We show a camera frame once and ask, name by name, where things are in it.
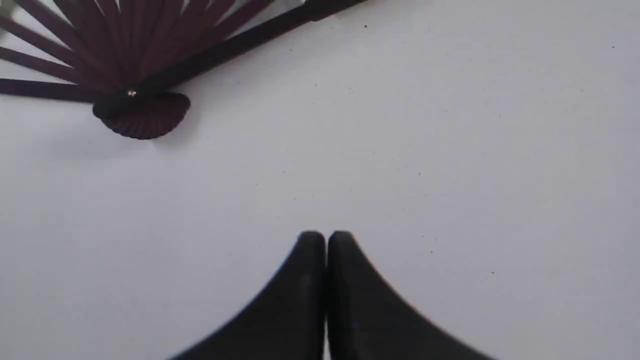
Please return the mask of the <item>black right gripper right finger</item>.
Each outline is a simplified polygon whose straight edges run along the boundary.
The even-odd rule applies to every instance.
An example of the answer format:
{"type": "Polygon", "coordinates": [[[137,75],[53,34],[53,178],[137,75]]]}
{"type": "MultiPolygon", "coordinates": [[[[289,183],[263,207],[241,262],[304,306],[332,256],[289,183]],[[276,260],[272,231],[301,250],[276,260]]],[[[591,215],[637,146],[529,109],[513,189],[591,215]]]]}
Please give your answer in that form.
{"type": "Polygon", "coordinates": [[[327,241],[327,339],[333,360],[487,359],[409,305],[348,231],[327,241]]]}

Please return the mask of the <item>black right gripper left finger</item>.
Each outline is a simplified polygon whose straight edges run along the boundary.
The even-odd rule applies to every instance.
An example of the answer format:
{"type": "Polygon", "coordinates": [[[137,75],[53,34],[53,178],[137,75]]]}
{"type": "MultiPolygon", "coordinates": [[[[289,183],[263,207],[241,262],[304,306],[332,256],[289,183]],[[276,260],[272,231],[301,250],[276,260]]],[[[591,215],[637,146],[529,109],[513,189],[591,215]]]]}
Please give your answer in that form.
{"type": "Polygon", "coordinates": [[[322,360],[326,240],[304,231],[250,303],[177,360],[322,360]]]}

